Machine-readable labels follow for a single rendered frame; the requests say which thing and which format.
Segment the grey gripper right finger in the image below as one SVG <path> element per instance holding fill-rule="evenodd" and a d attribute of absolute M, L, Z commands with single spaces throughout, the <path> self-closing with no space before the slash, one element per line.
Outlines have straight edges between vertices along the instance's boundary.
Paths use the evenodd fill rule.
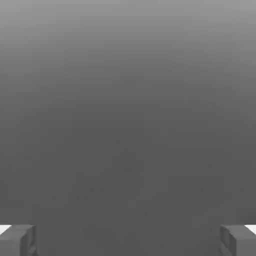
<path fill-rule="evenodd" d="M 220 256 L 256 256 L 256 224 L 221 225 Z"/>

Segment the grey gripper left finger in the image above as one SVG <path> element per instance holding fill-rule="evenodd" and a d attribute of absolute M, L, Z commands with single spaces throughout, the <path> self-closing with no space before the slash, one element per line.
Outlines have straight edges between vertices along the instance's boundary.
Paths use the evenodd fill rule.
<path fill-rule="evenodd" d="M 0 256 L 38 256 L 37 227 L 0 224 Z"/>

